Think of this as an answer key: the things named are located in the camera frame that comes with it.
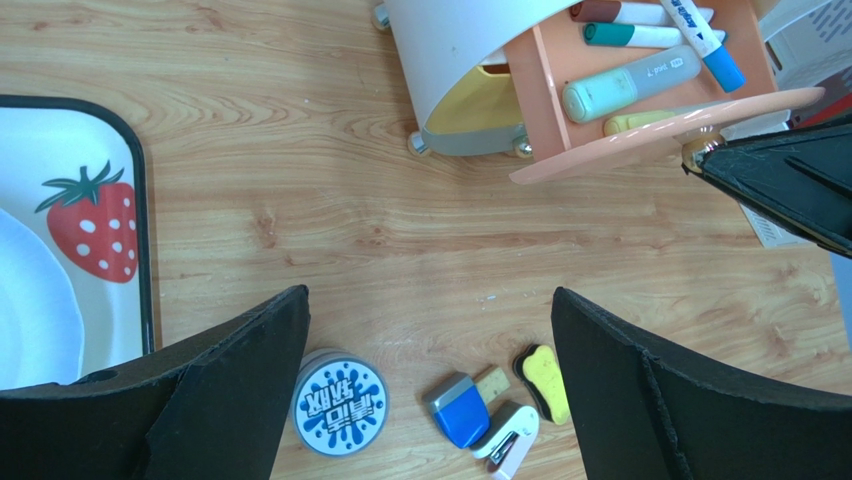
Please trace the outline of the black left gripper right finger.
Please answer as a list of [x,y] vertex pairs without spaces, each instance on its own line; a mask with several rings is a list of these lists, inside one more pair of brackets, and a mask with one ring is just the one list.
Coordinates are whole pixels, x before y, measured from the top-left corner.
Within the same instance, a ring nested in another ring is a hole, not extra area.
[[551,322],[591,479],[847,479],[851,399],[756,375],[566,288]]

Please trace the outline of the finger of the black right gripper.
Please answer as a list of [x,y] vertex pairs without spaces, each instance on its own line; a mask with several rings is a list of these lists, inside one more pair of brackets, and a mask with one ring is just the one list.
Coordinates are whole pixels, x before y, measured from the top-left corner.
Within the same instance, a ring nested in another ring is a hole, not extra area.
[[851,121],[682,149],[687,172],[784,230],[851,256]]

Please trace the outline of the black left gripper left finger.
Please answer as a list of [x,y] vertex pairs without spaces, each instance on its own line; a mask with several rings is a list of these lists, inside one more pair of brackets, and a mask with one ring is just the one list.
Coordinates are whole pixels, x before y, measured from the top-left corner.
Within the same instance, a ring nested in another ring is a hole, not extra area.
[[69,385],[1,394],[5,479],[266,479],[310,325],[296,285]]

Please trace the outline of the yellow bone-shaped eraser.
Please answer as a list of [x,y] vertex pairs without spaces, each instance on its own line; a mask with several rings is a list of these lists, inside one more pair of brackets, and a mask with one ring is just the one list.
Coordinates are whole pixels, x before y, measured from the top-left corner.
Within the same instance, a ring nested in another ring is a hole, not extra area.
[[530,344],[512,363],[514,374],[530,392],[542,418],[565,425],[570,419],[562,372],[554,350],[545,344]]

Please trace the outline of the white blue marker pen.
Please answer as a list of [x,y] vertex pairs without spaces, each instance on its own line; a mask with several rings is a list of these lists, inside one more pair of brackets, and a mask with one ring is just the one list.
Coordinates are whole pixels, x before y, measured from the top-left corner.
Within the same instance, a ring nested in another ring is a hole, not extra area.
[[661,0],[660,4],[725,93],[745,85],[745,75],[693,1]]

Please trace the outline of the white teal marker pen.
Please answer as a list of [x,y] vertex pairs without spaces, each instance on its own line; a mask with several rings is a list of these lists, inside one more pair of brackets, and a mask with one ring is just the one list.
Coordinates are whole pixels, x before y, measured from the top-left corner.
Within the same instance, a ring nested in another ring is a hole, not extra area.
[[587,45],[666,49],[687,44],[676,27],[590,22],[583,27]]

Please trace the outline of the light green pen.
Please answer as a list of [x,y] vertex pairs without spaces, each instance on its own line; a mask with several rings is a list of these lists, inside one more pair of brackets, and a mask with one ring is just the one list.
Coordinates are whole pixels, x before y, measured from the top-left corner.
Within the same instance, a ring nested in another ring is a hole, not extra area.
[[690,81],[702,66],[691,46],[672,47],[568,82],[562,104],[571,121],[588,123]]

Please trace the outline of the round drawer storage box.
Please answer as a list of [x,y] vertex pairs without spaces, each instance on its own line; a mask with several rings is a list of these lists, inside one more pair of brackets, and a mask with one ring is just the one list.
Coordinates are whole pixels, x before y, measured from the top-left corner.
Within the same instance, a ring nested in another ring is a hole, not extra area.
[[393,36],[417,120],[411,150],[512,151],[533,158],[512,180],[535,184],[759,135],[823,97],[820,87],[777,87],[751,2],[713,1],[712,24],[727,32],[745,85],[727,93],[702,71],[633,105],[636,112],[672,108],[673,117],[608,135],[602,120],[567,117],[563,88],[643,51],[587,45],[569,8],[566,1],[379,2],[372,19]]

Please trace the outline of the white brown marker pen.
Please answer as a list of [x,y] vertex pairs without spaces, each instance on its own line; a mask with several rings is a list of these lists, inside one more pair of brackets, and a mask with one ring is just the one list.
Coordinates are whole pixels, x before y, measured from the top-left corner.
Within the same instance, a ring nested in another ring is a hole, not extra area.
[[582,23],[668,26],[674,20],[658,3],[587,0],[568,9],[570,17]]

